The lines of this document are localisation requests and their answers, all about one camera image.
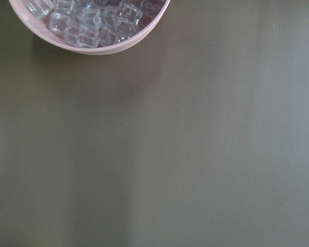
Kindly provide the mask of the clear ice cube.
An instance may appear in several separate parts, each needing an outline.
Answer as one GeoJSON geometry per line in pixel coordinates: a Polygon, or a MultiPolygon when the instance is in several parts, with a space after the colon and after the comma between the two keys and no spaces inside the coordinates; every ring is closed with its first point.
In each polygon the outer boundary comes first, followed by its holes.
{"type": "Polygon", "coordinates": [[[134,25],[137,25],[143,12],[134,4],[120,2],[117,14],[121,19],[130,21],[134,25]]]}
{"type": "Polygon", "coordinates": [[[101,25],[101,11],[97,8],[84,7],[76,13],[76,21],[83,24],[94,27],[100,27],[101,25]]]}
{"type": "Polygon", "coordinates": [[[54,12],[49,16],[48,29],[53,33],[63,35],[69,20],[69,15],[54,12]]]}
{"type": "Polygon", "coordinates": [[[97,48],[99,32],[89,26],[73,25],[63,32],[64,40],[77,48],[97,48]]]}
{"type": "Polygon", "coordinates": [[[37,19],[42,19],[53,11],[55,4],[51,0],[29,0],[25,7],[37,19]]]}

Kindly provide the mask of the pink bowl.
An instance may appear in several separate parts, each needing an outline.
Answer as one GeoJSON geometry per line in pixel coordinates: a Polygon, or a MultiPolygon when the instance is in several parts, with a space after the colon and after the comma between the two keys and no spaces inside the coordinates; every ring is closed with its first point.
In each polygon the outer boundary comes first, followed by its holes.
{"type": "Polygon", "coordinates": [[[150,32],[156,27],[162,16],[164,15],[170,1],[165,1],[162,9],[158,13],[158,15],[152,20],[152,22],[147,25],[143,30],[139,33],[131,37],[130,39],[123,41],[121,43],[100,47],[100,48],[77,48],[74,46],[70,46],[64,42],[64,39],[58,37],[57,35],[50,32],[44,22],[35,18],[29,10],[25,7],[26,1],[15,1],[11,0],[10,5],[18,18],[23,22],[23,24],[36,36],[40,39],[46,41],[49,44],[52,44],[56,47],[69,50],[72,52],[76,52],[78,54],[84,55],[110,55],[115,54],[126,49],[131,48],[132,46],[136,45],[140,41],[146,38],[150,34],[150,32]]]}

